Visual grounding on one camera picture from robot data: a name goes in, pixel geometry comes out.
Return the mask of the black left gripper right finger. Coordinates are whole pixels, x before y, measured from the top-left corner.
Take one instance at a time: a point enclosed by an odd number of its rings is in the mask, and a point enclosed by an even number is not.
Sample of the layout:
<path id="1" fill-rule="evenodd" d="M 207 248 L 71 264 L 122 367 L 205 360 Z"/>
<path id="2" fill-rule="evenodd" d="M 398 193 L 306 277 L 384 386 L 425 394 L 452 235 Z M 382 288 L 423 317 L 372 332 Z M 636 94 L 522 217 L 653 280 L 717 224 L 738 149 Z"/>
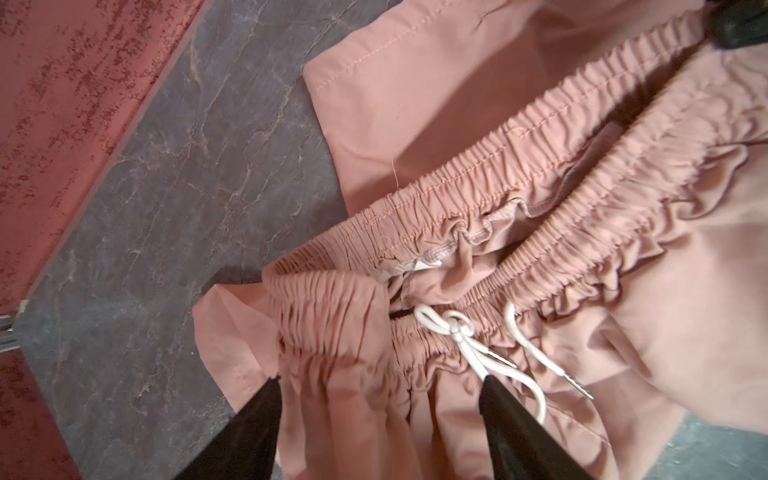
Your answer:
<path id="1" fill-rule="evenodd" d="M 577 480 L 590 475 L 494 376 L 479 397 L 496 480 Z"/>

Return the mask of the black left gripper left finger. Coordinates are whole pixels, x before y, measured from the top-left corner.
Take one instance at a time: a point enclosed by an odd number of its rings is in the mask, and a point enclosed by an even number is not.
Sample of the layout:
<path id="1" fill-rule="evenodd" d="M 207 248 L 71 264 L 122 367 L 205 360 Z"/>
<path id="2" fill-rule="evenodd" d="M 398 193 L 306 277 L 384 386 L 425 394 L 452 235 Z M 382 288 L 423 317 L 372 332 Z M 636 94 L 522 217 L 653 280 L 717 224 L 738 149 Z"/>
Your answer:
<path id="1" fill-rule="evenodd" d="M 269 479 L 275 465 L 281 414 L 280 383 L 272 378 L 175 479 Z"/>

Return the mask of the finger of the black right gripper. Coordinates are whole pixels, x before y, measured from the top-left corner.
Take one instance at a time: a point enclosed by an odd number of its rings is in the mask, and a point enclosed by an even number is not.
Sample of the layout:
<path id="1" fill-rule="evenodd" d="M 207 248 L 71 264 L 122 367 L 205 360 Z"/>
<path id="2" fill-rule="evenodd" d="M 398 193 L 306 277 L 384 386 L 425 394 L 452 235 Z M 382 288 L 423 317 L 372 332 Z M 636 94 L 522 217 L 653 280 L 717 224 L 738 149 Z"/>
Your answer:
<path id="1" fill-rule="evenodd" d="M 715 1 L 707 29 L 717 45 L 738 49 L 767 43 L 767 0 Z"/>

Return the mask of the pink shorts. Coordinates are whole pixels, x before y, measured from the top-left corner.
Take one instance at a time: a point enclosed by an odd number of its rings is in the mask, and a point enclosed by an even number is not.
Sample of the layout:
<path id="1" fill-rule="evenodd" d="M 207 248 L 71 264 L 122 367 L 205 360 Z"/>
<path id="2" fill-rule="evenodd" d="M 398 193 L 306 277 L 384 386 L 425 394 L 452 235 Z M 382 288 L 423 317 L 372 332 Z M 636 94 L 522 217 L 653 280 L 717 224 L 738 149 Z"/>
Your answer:
<path id="1" fill-rule="evenodd" d="M 348 218 L 195 305 L 288 479 L 490 479 L 496 377 L 592 478 L 767 430 L 767 43 L 703 1 L 405 1 L 303 69 Z"/>

